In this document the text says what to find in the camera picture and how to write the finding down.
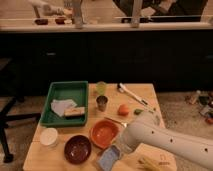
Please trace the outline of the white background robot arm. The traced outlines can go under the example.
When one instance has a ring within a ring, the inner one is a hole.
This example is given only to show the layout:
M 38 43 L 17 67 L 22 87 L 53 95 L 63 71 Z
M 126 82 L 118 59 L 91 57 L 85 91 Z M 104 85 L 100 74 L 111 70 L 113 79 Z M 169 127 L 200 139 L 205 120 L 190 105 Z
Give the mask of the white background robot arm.
M 64 14 L 62 7 L 53 6 L 53 5 L 49 4 L 48 2 L 45 2 L 44 0 L 28 0 L 28 2 L 33 7 L 41 8 L 43 14 L 46 15 L 46 16 L 63 15 Z

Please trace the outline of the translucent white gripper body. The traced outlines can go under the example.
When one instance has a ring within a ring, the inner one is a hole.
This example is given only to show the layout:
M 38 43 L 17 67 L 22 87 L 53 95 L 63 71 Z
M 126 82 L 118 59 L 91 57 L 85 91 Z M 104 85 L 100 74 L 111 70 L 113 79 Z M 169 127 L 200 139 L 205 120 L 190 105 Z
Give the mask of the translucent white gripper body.
M 132 149 L 124 142 L 121 135 L 118 135 L 114 140 L 114 145 L 120 150 L 123 154 L 132 153 Z

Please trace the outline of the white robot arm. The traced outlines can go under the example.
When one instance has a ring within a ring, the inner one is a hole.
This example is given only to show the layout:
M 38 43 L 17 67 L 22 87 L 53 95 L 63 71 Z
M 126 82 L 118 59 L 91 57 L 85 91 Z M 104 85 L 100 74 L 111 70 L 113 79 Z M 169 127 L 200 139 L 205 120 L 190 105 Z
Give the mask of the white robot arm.
M 124 154 L 147 144 L 213 170 L 213 140 L 168 130 L 160 126 L 159 113 L 144 112 L 121 131 L 115 145 Z

